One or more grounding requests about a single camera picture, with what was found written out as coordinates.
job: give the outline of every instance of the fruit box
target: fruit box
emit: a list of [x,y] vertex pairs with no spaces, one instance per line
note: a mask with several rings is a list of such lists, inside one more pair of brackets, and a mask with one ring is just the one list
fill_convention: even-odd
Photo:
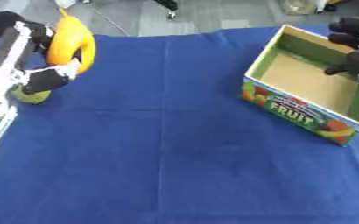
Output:
[[351,51],[284,25],[245,74],[243,98],[345,145],[359,132],[359,80],[324,69]]

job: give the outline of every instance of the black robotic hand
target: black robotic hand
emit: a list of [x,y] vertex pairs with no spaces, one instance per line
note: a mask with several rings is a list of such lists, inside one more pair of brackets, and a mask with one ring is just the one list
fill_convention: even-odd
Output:
[[349,46],[355,51],[349,53],[340,65],[331,66],[325,73],[332,75],[349,72],[359,78],[359,17],[345,17],[332,23],[329,29],[334,32],[328,39],[336,44]]
[[5,31],[13,27],[17,21],[25,23],[32,29],[32,41],[36,45],[35,50],[46,53],[52,41],[53,30],[44,24],[28,21],[24,17],[11,11],[0,12],[0,38]]

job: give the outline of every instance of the blue cloth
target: blue cloth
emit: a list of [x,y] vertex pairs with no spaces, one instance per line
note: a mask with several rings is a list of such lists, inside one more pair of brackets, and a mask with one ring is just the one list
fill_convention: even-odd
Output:
[[359,136],[343,148],[237,97],[277,30],[98,36],[93,68],[0,142],[0,223],[359,223]]

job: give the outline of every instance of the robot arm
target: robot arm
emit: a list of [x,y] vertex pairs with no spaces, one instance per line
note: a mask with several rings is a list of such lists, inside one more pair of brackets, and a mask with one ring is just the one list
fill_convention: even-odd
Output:
[[7,28],[0,40],[0,116],[10,107],[7,94],[10,89],[21,86],[23,94],[53,90],[65,86],[73,80],[81,65],[81,57],[75,54],[66,65],[47,66],[40,69],[25,70],[25,61],[34,51],[47,52],[53,31],[42,24],[17,21],[14,27]]

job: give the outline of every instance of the floor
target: floor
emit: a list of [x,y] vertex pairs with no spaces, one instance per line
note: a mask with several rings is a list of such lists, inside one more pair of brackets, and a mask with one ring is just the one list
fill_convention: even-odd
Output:
[[[359,0],[342,3],[337,12],[289,16],[282,0],[179,0],[180,13],[166,19],[166,9],[150,0],[92,0],[78,3],[69,12],[97,34],[111,36],[160,36],[219,29],[281,24],[328,23],[341,16],[358,16]],[[54,0],[0,0],[0,11],[9,10],[48,25],[60,17]]]

